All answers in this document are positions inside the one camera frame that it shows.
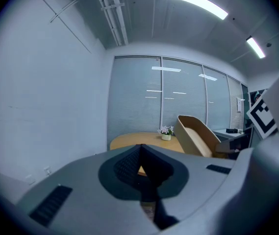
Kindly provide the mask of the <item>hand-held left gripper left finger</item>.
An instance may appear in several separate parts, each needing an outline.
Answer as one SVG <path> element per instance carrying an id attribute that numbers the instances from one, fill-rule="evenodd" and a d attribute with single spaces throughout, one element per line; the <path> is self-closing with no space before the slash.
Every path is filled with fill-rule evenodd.
<path id="1" fill-rule="evenodd" d="M 122 182 L 135 182 L 141 166 L 140 159 L 141 145 L 135 145 L 114 164 L 114 173 Z"/>

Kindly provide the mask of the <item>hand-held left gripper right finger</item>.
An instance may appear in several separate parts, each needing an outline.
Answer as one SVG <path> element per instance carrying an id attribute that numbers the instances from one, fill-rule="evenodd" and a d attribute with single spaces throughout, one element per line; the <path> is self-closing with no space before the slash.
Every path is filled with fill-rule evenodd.
<path id="1" fill-rule="evenodd" d="M 140 147 L 140 165 L 145 174 L 157 188 L 174 173 L 173 166 L 164 160 L 163 154 L 142 144 Z"/>

